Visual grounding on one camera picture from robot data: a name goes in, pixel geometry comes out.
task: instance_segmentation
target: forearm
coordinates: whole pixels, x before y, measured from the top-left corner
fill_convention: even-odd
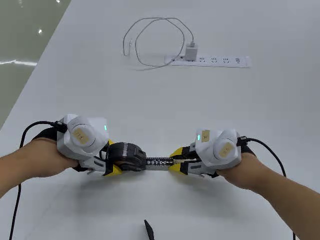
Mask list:
[[[320,194],[266,170],[254,192],[270,202],[280,217],[301,240],[320,239]]]
[[[26,161],[18,151],[0,158],[0,198],[31,177]]]

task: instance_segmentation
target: white charger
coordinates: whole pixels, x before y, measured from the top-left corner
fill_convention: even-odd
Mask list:
[[[185,47],[184,60],[195,61],[197,60],[197,54],[198,54],[198,45],[192,41],[190,44],[187,44]]]

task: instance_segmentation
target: gray floor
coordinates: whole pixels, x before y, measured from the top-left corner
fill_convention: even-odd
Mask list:
[[[0,1],[0,128],[70,1]]]

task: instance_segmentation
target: white table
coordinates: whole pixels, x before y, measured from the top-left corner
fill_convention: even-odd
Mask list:
[[[106,117],[113,140],[135,143],[150,157],[190,144],[198,127],[235,128],[269,143],[290,178],[319,192],[319,11],[315,0],[74,0],[0,132],[0,154],[19,146],[30,123],[67,113]],[[179,17],[193,30],[200,53],[248,55],[253,67],[137,71],[133,55],[121,55],[122,37],[133,21],[151,16]],[[140,46],[145,53],[172,54],[178,39],[159,23]],[[250,146],[279,172],[265,149]],[[13,189],[0,200],[2,239],[16,194]],[[142,240],[144,219],[158,240],[291,239],[260,196],[222,178],[165,171],[102,178],[67,170],[29,180],[14,235]]]

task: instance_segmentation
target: power strip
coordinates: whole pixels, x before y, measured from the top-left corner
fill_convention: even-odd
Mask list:
[[[165,63],[169,63],[175,56],[165,57]],[[181,55],[169,65],[173,66],[200,66],[200,67],[227,67],[227,68],[250,68],[252,67],[249,56],[208,56],[198,54],[195,61],[186,61]]]

